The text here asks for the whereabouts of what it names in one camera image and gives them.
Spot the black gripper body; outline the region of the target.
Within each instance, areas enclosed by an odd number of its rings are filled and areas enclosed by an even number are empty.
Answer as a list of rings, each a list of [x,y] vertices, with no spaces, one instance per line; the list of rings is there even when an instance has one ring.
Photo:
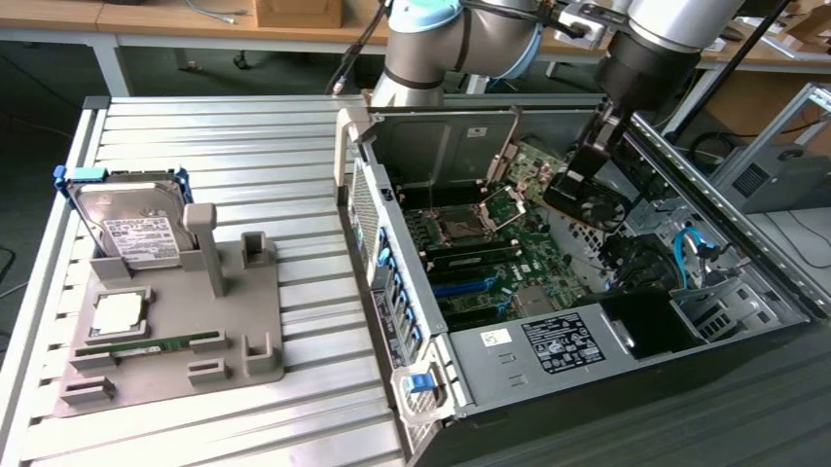
[[[681,53],[633,33],[614,32],[594,74],[614,112],[629,116],[636,111],[658,110],[698,61],[698,52]]]

